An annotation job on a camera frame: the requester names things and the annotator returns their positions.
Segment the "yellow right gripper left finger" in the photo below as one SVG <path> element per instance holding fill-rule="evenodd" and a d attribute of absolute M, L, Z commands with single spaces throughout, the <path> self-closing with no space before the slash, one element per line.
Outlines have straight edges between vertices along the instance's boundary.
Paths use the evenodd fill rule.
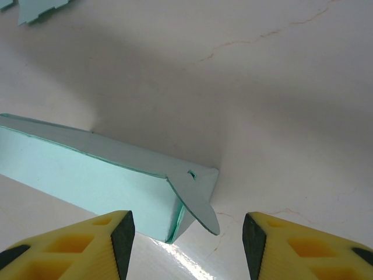
<path fill-rule="evenodd" d="M 1 279 L 126 279 L 134 237 L 131 211 L 29 237 L 1 252 Z"/>

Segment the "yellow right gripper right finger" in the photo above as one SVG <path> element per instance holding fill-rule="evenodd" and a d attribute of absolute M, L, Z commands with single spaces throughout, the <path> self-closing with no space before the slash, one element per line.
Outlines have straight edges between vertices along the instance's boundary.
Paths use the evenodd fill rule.
<path fill-rule="evenodd" d="M 247 213 L 243 245 L 251 279 L 372 279 L 372 249 L 260 212 Z"/>

